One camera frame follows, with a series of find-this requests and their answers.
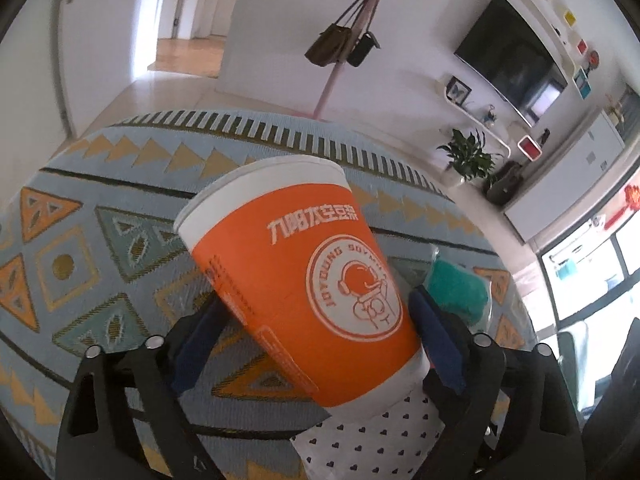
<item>table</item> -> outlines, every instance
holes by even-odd
[[[344,168],[380,247],[408,281],[424,276],[429,244],[490,277],[490,334],[503,346],[533,346],[513,280],[482,233],[426,174],[366,137],[246,110],[130,118],[51,160],[0,220],[0,409],[50,476],[84,350],[100,344],[121,351],[165,334],[210,290],[172,230],[175,216],[222,174],[287,153]],[[129,401],[142,409],[135,394]],[[237,323],[180,403],[230,479],[304,478],[289,438],[327,417]],[[166,472],[140,419],[148,460]]]

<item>black handbag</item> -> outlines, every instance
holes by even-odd
[[[340,59],[345,47],[351,40],[353,31],[349,23],[362,12],[367,0],[355,0],[347,10],[343,12],[335,23],[332,23],[327,29],[320,34],[320,37],[306,51],[305,57],[314,65],[327,66],[335,63]],[[344,26],[338,25],[342,19],[354,10],[350,18],[347,19]]]
[[[371,27],[371,23],[373,22],[373,17],[376,15],[376,10],[378,10],[379,3],[380,0],[376,0],[376,6],[373,8],[373,12],[371,13],[371,17],[369,18],[367,29],[365,30],[362,37],[358,40],[358,43],[353,47],[353,50],[347,58],[347,63],[349,63],[351,66],[360,66],[374,47],[380,48],[378,40],[373,35],[373,32],[369,30]]]

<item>white paper with black hearts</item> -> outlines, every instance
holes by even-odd
[[[410,480],[443,429],[419,386],[382,415],[349,424],[332,416],[291,442],[309,480]]]

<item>cup logo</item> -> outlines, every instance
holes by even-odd
[[[314,251],[306,268],[314,313],[337,335],[380,341],[402,321],[402,303],[386,265],[362,240],[337,235]]]

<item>television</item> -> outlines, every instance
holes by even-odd
[[[507,0],[491,0],[456,56],[535,126],[567,86],[540,38]]]

